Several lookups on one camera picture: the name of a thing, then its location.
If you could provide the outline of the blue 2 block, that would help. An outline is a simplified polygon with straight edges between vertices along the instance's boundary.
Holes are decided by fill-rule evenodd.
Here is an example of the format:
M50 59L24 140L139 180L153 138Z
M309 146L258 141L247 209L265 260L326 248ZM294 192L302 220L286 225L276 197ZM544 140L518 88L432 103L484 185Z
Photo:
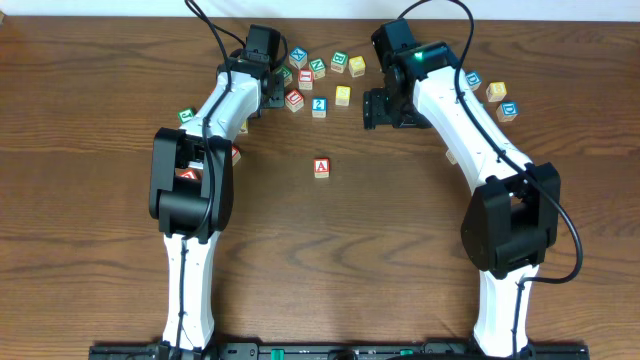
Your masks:
M313 98L311 109L313 118L325 118L327 116L327 99Z

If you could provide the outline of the red A block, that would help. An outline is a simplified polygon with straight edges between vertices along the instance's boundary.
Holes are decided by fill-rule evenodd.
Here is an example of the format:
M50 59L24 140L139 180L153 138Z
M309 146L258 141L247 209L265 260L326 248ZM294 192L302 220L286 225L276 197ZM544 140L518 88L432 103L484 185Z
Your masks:
M330 160L328 158L317 158L313 164L315 178L328 178L330 176Z

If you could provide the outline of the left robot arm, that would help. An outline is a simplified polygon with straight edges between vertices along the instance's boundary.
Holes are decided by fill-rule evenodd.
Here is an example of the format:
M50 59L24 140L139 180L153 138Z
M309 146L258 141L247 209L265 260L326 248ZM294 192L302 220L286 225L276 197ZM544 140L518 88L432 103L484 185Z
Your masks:
M201 109L153 142L149 213L169 263L169 307L162 343L172 359L195 358L215 328L211 292L216 243L234 202L232 146L243 123L280 94L275 50L247 48L218 68Z

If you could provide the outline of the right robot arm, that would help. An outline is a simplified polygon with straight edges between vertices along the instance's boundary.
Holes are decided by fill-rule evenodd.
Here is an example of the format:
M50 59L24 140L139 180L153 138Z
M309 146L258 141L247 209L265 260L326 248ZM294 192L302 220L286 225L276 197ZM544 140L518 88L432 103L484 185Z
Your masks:
M506 138L446 43L374 49L384 85L364 94L364 126L432 128L444 141L471 191L460 233L480 275L475 343L486 356L518 355L529 343L531 285L557 236L559 174Z

